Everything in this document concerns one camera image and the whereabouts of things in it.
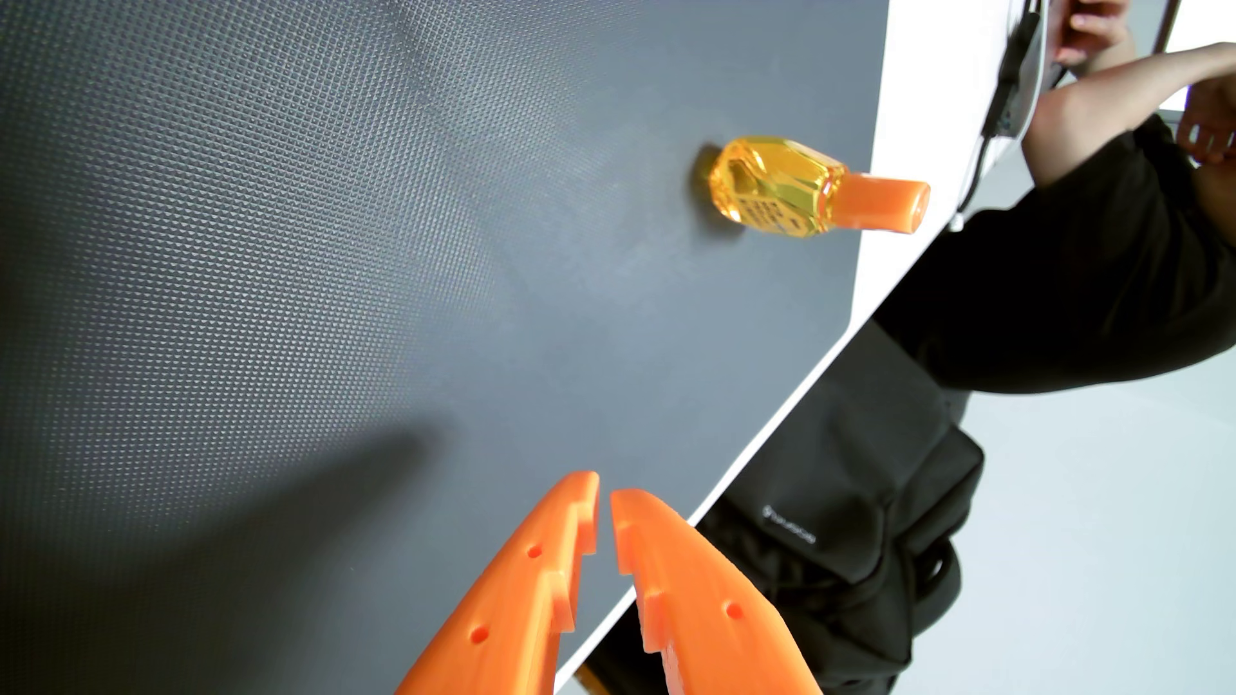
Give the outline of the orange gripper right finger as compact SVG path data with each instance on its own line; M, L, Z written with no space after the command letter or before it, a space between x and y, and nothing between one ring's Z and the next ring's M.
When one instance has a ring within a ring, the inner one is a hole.
M669 694L821 694L777 608L688 521L641 488L611 493L617 565Z

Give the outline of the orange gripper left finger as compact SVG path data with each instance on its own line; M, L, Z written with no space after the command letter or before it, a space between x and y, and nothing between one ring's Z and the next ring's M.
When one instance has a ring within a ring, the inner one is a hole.
M527 514L396 688L397 694L552 694L595 554L599 476L564 476Z

